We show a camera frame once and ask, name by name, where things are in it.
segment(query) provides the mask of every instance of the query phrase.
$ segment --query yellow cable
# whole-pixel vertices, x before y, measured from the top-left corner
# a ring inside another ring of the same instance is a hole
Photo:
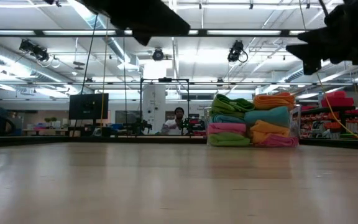
[[[106,62],[107,62],[107,39],[109,38],[108,32],[109,32],[109,18],[107,18],[107,26],[106,26],[106,40],[105,40],[105,46],[104,46],[104,70],[103,70],[103,87],[102,87],[102,112],[100,117],[100,131],[102,131],[103,127],[103,109],[104,109],[104,81],[106,79]]]
[[[334,111],[333,111],[333,108],[331,107],[331,104],[329,103],[329,100],[328,100],[328,98],[327,98],[326,90],[324,89],[323,83],[322,83],[322,81],[321,81],[320,76],[318,75],[318,73],[317,73],[317,78],[318,78],[318,81],[320,82],[321,89],[322,89],[323,92],[324,92],[324,97],[326,98],[326,101],[327,101],[329,110],[331,111],[331,113],[332,113],[334,119],[336,120],[336,122],[338,122],[348,133],[351,133],[352,135],[354,135],[354,136],[358,139],[358,135],[357,135],[357,134],[354,134],[351,130],[349,130],[346,126],[344,126],[344,125],[340,122],[340,120],[338,120],[338,119],[336,118],[335,113],[334,113]]]

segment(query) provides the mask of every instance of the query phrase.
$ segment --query stack of towels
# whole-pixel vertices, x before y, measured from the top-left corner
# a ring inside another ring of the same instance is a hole
[[[290,114],[295,97],[289,93],[279,95],[257,95],[255,110],[244,115],[245,124],[250,127],[249,136],[256,146],[295,147],[298,138],[290,135]]]
[[[245,99],[230,100],[222,94],[216,95],[209,112],[208,141],[212,146],[247,146],[247,126],[244,115],[255,109],[253,103]]]

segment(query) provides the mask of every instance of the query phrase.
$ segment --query wooden floor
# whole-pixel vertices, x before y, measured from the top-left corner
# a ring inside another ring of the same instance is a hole
[[[358,224],[358,150],[0,148],[0,223]]]

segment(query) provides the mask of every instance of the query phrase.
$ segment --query orange towel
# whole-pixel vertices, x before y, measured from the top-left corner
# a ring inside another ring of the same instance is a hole
[[[290,129],[280,127],[277,125],[269,124],[268,122],[257,120],[255,125],[250,128],[252,143],[258,144],[267,139],[267,137],[271,134],[275,134],[277,136],[289,137]]]
[[[280,93],[278,95],[256,95],[254,105],[257,110],[270,110],[278,106],[287,106],[290,110],[295,104],[295,97],[290,93]]]

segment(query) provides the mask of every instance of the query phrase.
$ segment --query monitor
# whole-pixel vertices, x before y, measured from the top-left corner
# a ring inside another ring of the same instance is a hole
[[[102,102],[103,119],[107,119],[109,110],[108,93],[71,95],[68,119],[100,119],[102,115]]]

